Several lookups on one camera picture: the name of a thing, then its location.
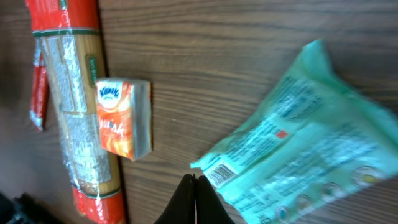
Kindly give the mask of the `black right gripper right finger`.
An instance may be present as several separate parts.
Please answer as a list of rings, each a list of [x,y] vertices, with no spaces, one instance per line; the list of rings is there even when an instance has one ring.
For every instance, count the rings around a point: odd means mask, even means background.
[[[204,175],[197,178],[195,187],[198,224],[234,224]]]

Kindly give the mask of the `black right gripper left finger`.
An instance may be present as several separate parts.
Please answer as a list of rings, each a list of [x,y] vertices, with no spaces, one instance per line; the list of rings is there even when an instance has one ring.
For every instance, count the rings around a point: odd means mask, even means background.
[[[168,205],[155,224],[195,223],[195,181],[194,175],[185,174]]]

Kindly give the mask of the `orange kleenex tissue pack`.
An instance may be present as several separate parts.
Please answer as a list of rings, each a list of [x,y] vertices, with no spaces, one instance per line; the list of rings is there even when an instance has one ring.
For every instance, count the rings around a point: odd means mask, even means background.
[[[152,152],[152,85],[148,80],[96,81],[101,147],[137,161]]]

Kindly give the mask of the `teal wet wipes pack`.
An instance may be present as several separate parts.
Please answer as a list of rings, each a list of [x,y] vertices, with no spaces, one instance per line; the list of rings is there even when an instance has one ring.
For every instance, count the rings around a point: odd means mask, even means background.
[[[397,116],[334,73],[322,41],[199,168],[248,223],[291,223],[397,175]]]

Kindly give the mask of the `red stick packet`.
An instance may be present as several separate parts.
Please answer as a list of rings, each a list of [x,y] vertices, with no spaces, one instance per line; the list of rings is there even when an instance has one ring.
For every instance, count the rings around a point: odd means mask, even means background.
[[[39,39],[35,39],[33,58],[32,94],[30,99],[30,120],[39,131],[44,130],[47,103],[49,100],[49,84],[47,80],[47,68],[41,51]]]

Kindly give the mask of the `long spaghetti pasta package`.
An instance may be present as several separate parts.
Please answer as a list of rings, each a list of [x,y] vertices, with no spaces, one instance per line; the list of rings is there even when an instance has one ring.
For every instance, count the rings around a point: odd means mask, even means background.
[[[95,82],[106,75],[97,0],[27,0],[79,214],[125,223],[118,159],[100,144]]]

